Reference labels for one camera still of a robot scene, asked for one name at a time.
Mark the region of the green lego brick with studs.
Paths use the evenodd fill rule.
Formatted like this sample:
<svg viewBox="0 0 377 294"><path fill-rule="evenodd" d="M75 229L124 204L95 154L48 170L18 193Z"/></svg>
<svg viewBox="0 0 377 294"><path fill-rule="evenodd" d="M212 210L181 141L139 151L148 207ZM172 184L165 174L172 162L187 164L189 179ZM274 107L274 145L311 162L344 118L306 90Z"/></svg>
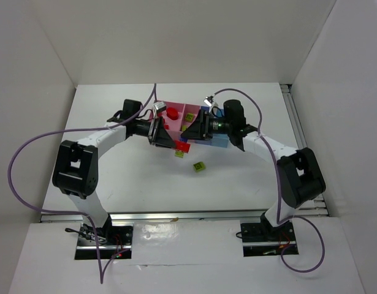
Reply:
<svg viewBox="0 0 377 294"><path fill-rule="evenodd" d="M191 123L195 120L195 114L193 113L187 113L185 116L185 121L188 123Z"/></svg>

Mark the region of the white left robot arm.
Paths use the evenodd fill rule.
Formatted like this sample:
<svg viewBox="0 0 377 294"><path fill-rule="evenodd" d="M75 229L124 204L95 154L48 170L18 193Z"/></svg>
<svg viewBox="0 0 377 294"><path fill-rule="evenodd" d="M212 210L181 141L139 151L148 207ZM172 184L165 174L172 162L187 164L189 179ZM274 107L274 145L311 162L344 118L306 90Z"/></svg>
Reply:
<svg viewBox="0 0 377 294"><path fill-rule="evenodd" d="M91 230L91 224L94 224L98 236L103 239L112 235L112 219L96 193L99 159L133 135L146 137L149 144L156 147L176 147L158 116L167 109L165 102L153 104L150 121L139 118L141 108L141 102L126 99L123 109L109 118L101 130L78 141L64 140L59 146L53 185L67 195L80 212L85 213L85 230Z"/></svg>

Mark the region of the green lego plate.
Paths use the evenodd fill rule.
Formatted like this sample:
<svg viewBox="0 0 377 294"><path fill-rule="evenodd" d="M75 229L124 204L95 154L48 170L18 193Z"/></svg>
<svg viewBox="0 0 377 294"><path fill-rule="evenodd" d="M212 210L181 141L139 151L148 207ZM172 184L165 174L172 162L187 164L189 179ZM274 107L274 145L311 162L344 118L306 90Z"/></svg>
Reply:
<svg viewBox="0 0 377 294"><path fill-rule="evenodd" d="M175 156L176 156L176 157L179 157L179 158L183 158L183 157L184 157L184 152L183 152L183 151L178 151L178 150L176 150L176 151L175 151Z"/></svg>

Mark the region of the small green lego brick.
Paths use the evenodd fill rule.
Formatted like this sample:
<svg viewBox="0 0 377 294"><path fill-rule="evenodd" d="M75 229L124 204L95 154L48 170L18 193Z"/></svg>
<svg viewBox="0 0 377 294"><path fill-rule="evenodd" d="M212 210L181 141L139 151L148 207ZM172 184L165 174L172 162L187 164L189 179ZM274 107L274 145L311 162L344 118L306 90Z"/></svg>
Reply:
<svg viewBox="0 0 377 294"><path fill-rule="evenodd" d="M193 164L193 169L195 172L201 172L201 171L204 171L206 169L206 166L203 162L197 162L195 164Z"/></svg>

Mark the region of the large red lego brick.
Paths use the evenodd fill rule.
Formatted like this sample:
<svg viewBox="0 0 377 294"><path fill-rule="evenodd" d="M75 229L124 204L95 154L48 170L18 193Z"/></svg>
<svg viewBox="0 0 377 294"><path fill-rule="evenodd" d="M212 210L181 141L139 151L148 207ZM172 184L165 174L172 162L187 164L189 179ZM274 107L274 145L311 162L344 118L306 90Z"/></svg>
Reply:
<svg viewBox="0 0 377 294"><path fill-rule="evenodd" d="M187 142L175 140L175 150L183 153L189 153L191 145Z"/></svg>

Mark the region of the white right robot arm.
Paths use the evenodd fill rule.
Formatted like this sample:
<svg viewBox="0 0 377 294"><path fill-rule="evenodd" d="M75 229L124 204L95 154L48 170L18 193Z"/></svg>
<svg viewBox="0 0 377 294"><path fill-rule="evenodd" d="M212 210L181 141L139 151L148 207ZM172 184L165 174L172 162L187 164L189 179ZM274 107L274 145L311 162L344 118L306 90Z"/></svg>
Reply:
<svg viewBox="0 0 377 294"><path fill-rule="evenodd" d="M247 123L239 100L225 101L220 117L200 110L181 136L188 140L209 140L214 134L226 134L233 146L275 168L277 200L261 215L255 234L268 236L280 231L305 202L325 191L326 184L314 152L310 148L288 147L260 133L258 127Z"/></svg>

